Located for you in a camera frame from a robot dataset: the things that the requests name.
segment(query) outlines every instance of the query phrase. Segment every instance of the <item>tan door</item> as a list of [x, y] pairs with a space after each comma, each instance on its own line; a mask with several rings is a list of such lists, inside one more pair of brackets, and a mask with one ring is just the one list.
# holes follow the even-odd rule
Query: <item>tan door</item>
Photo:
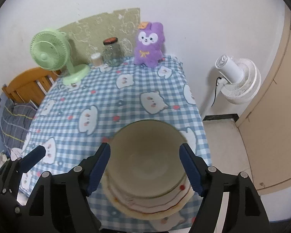
[[274, 80], [239, 130], [257, 189], [291, 180], [291, 33]]

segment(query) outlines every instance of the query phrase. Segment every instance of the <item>blue gripper pad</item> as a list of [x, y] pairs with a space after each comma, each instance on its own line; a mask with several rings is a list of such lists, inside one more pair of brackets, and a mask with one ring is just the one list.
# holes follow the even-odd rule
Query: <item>blue gripper pad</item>
[[89, 184], [87, 188], [87, 193], [90, 195], [92, 192], [96, 191], [98, 184], [101, 180], [101, 177], [105, 171], [107, 163], [109, 161], [111, 155], [110, 145], [106, 144], [101, 153], [99, 159], [97, 160], [95, 166], [93, 167], [90, 176], [89, 176]]
[[179, 157], [193, 190], [201, 195], [203, 192], [203, 187], [201, 185], [200, 173], [197, 170], [191, 156], [189, 155], [183, 144], [180, 146], [179, 149]]
[[46, 150], [44, 146], [38, 145], [35, 149], [29, 152], [24, 158], [19, 161], [19, 172], [27, 173], [45, 156]]

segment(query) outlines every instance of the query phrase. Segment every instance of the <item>pillow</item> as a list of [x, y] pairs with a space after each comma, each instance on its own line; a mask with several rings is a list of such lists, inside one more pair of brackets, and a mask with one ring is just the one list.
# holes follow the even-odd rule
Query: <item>pillow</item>
[[6, 148], [22, 148], [37, 111], [31, 103], [14, 103], [8, 99], [1, 117], [0, 136]]

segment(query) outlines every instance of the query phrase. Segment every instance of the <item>purple plush toy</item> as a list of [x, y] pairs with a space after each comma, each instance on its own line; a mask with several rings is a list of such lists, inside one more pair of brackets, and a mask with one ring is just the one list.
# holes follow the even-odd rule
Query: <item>purple plush toy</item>
[[158, 65], [163, 58], [161, 51], [165, 41], [163, 25], [161, 23], [142, 22], [137, 35], [136, 48], [134, 50], [135, 65], [145, 64], [149, 68]]

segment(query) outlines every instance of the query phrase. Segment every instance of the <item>yellow bow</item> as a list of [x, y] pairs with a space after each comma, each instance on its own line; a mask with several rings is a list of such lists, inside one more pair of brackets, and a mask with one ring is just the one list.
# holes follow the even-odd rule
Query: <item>yellow bow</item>
[[139, 52], [141, 53], [140, 57], [146, 57], [146, 55], [150, 54], [149, 51], [141, 51], [141, 50], [139, 50]]

